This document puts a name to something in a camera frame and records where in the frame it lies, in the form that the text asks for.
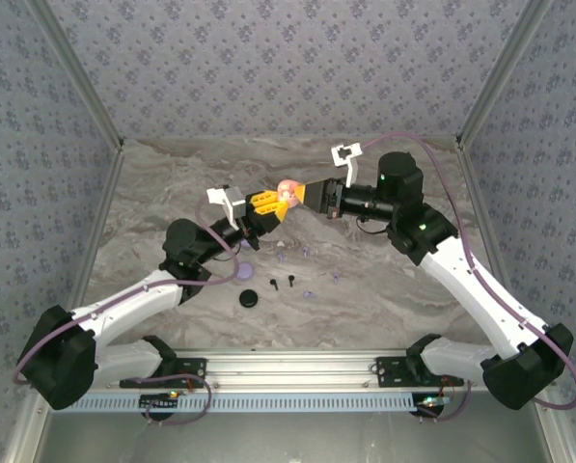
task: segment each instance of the gray metal floor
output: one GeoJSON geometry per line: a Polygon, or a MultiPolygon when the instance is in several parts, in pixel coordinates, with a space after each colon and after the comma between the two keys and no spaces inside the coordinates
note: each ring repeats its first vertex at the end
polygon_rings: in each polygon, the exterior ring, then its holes
{"type": "Polygon", "coordinates": [[[476,393],[456,420],[400,413],[220,414],[184,427],[135,414],[52,414],[35,463],[504,462],[550,456],[532,405],[513,412],[476,393]]]}

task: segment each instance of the pink toy head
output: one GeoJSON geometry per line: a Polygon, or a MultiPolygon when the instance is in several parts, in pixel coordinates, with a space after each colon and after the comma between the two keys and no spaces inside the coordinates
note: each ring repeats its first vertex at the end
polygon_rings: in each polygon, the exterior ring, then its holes
{"type": "Polygon", "coordinates": [[[296,180],[281,180],[277,186],[277,193],[279,193],[279,201],[287,201],[289,207],[294,207],[300,202],[296,198],[295,189],[300,185],[296,180]]]}

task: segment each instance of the wire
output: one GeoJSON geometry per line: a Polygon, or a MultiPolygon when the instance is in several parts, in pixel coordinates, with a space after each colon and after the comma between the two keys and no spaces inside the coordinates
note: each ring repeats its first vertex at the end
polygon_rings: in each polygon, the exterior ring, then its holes
{"type": "Polygon", "coordinates": [[[159,381],[169,381],[173,379],[186,379],[187,381],[193,379],[196,381],[200,381],[208,391],[208,397],[206,399],[206,403],[204,404],[204,408],[202,409],[202,411],[197,415],[195,415],[194,417],[187,418],[184,420],[175,420],[169,422],[158,422],[157,420],[153,420],[151,418],[151,408],[154,404],[157,403],[158,400],[151,401],[151,403],[149,403],[149,405],[146,407],[146,411],[144,412],[144,416],[148,420],[149,424],[156,424],[159,426],[181,426],[185,424],[190,424],[192,422],[196,422],[200,418],[203,418],[204,415],[208,413],[208,409],[210,408],[210,404],[212,403],[212,389],[210,388],[210,385],[203,377],[198,376],[197,374],[179,373],[179,374],[171,374],[168,376],[158,376],[156,378],[129,378],[129,379],[131,381],[135,381],[136,383],[142,383],[142,384],[156,383],[159,381]]]}
{"type": "MultiPolygon", "coordinates": [[[[474,263],[474,259],[472,256],[472,250],[470,248],[470,242],[468,240],[468,233],[465,231],[465,227],[464,227],[463,222],[461,220],[461,216],[459,215],[459,209],[458,209],[457,204],[453,198],[453,195],[451,194],[451,189],[449,188],[449,185],[446,181],[444,171],[442,170],[442,167],[438,163],[438,160],[436,159],[435,154],[433,153],[433,151],[431,150],[429,145],[425,142],[425,140],[423,140],[418,135],[415,135],[415,134],[410,133],[410,132],[393,131],[393,132],[385,133],[384,135],[382,135],[382,136],[380,136],[374,140],[366,142],[362,146],[362,149],[364,150],[366,148],[370,148],[373,145],[375,145],[375,144],[377,144],[383,140],[387,140],[389,138],[409,138],[410,140],[413,140],[416,143],[418,143],[421,146],[421,148],[423,148],[423,150],[425,150],[426,154],[429,156],[429,159],[431,159],[431,163],[433,164],[433,167],[435,168],[435,172],[437,173],[438,177],[440,178],[440,182],[442,183],[442,187],[444,188],[444,192],[446,193],[446,196],[449,199],[449,203],[451,204],[451,208],[453,209],[454,217],[457,221],[457,226],[459,228],[459,235],[461,237],[461,244],[463,246],[463,254],[465,255],[466,261],[470,265],[470,269],[472,271],[472,274],[475,276],[475,278],[480,283],[482,288],[505,311],[507,311],[507,313],[509,313],[510,316],[512,316],[514,319],[516,319],[519,323],[521,323],[523,326],[525,326],[531,333],[536,335],[540,340],[542,340],[545,344],[547,344],[547,346],[551,350],[553,350],[556,353],[556,355],[558,355],[558,357],[560,357],[560,359],[564,362],[564,364],[568,367],[569,371],[573,375],[573,379],[575,380],[575,386],[576,386],[576,367],[571,362],[571,360],[568,358],[568,356],[566,354],[564,354],[564,352],[558,347],[558,345],[555,344],[552,340],[550,340],[543,332],[538,330],[532,323],[530,323],[526,318],[521,316],[509,304],[507,304],[504,301],[504,299],[502,299],[500,297],[500,295],[498,295],[498,293],[487,283],[487,281],[484,279],[484,277],[480,274],[479,270],[476,268],[475,263],[474,263]]],[[[565,403],[565,404],[549,403],[549,402],[546,402],[546,401],[541,400],[541,399],[536,398],[536,397],[534,398],[534,402],[543,406],[543,407],[551,408],[553,410],[570,410],[570,409],[576,407],[576,395],[570,402],[565,403]]]]}
{"type": "Polygon", "coordinates": [[[79,325],[80,323],[83,323],[86,320],[92,318],[93,315],[99,315],[101,313],[104,313],[108,309],[111,309],[112,307],[120,304],[122,301],[125,301],[125,300],[127,300],[133,296],[136,296],[137,294],[139,294],[143,291],[147,291],[147,290],[152,289],[152,288],[157,287],[157,286],[165,286],[165,285],[214,286],[214,285],[221,285],[221,284],[226,283],[230,280],[233,280],[233,278],[238,274],[238,266],[239,266],[238,258],[236,257],[236,254],[234,253],[234,251],[232,250],[230,245],[228,243],[226,243],[225,240],[223,240],[221,238],[221,236],[219,236],[219,234],[217,234],[217,232],[215,230],[213,230],[211,227],[209,227],[208,224],[202,219],[201,209],[205,203],[206,203],[206,196],[202,196],[200,198],[200,200],[198,201],[196,208],[195,208],[195,218],[198,221],[198,224],[200,224],[200,226],[210,236],[212,236],[219,243],[219,245],[226,251],[226,253],[228,253],[228,255],[232,258],[232,260],[233,260],[233,272],[231,275],[229,275],[228,277],[225,277],[225,278],[220,278],[219,280],[210,280],[207,282],[198,282],[195,280],[160,280],[158,282],[149,283],[145,286],[135,287],[131,291],[126,292],[125,294],[122,294],[118,297],[115,297],[114,299],[106,302],[102,306],[99,306],[94,311],[88,312],[85,315],[80,316],[79,318],[76,318],[76,319],[74,319],[68,323],[65,323],[63,326],[55,329],[54,331],[49,333],[47,336],[45,336],[44,338],[39,340],[35,345],[33,345],[28,350],[28,352],[26,352],[26,355],[24,355],[22,357],[22,359],[15,366],[14,375],[13,375],[14,383],[17,385],[29,384],[29,381],[19,379],[19,374],[24,369],[24,367],[26,367],[26,364],[28,364],[30,359],[32,359],[33,356],[35,354],[37,354],[37,352],[39,352],[48,342],[50,342],[54,338],[59,337],[60,335],[65,333],[66,330],[70,330],[71,328],[79,325]]]}
{"type": "Polygon", "coordinates": [[[463,412],[463,410],[465,410],[465,407],[468,406],[468,402],[470,401],[470,395],[472,394],[472,382],[467,381],[466,386],[467,386],[467,389],[465,391],[465,396],[463,397],[463,400],[461,400],[461,405],[459,405],[457,407],[457,409],[454,412],[452,412],[450,415],[439,418],[439,415],[436,415],[431,410],[427,410],[424,407],[416,407],[416,408],[420,412],[423,412],[423,413],[430,415],[431,419],[434,420],[435,422],[447,422],[449,420],[452,420],[453,418],[457,417],[461,412],[463,412]]]}
{"type": "Polygon", "coordinates": [[[451,394],[451,401],[453,401],[454,399],[454,384],[451,381],[451,378],[449,378],[448,376],[442,376],[442,378],[440,378],[440,380],[442,381],[442,387],[440,388],[440,393],[438,394],[438,396],[442,396],[442,393],[444,392],[444,383],[449,383],[451,385],[451,387],[453,388],[453,392],[451,394]]]}
{"type": "Polygon", "coordinates": [[[360,225],[358,225],[358,223],[364,223],[360,217],[356,219],[356,227],[358,228],[358,230],[360,230],[361,232],[364,232],[366,234],[382,234],[386,232],[386,229],[380,230],[380,231],[367,231],[364,228],[362,228],[360,225]]]}
{"type": "MultiPolygon", "coordinates": [[[[242,242],[239,242],[238,249],[236,249],[236,252],[234,254],[238,256],[238,253],[240,252],[241,248],[242,248],[242,242]]],[[[213,260],[216,260],[217,262],[227,262],[228,260],[232,260],[232,258],[231,257],[228,257],[227,259],[213,258],[213,260]]]]}

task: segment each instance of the purple small part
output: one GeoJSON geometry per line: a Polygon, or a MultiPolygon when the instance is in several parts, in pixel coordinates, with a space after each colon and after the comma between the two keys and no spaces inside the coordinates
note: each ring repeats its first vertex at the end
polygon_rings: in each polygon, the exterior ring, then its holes
{"type": "Polygon", "coordinates": [[[249,262],[241,262],[238,265],[238,273],[236,274],[236,277],[238,280],[247,281],[253,278],[253,273],[254,269],[252,264],[249,262]]]}

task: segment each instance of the black cable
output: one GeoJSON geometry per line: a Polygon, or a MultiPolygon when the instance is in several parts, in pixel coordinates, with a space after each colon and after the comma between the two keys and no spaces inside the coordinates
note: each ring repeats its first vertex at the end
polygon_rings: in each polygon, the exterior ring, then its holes
{"type": "Polygon", "coordinates": [[[356,227],[357,227],[358,230],[360,230],[361,232],[364,232],[364,233],[366,233],[366,234],[382,234],[382,233],[385,233],[385,232],[386,232],[386,229],[382,229],[382,230],[380,230],[380,231],[367,231],[367,230],[363,229],[360,225],[358,225],[358,222],[359,222],[360,220],[361,220],[360,218],[356,219],[356,227]]]}
{"type": "MultiPolygon", "coordinates": [[[[238,253],[240,252],[240,248],[242,248],[242,241],[238,243],[238,249],[237,249],[236,252],[234,253],[235,255],[238,256],[238,253]]],[[[213,258],[213,260],[217,260],[217,261],[219,261],[219,262],[227,262],[228,260],[232,260],[232,258],[227,258],[227,259],[213,258]]]]}

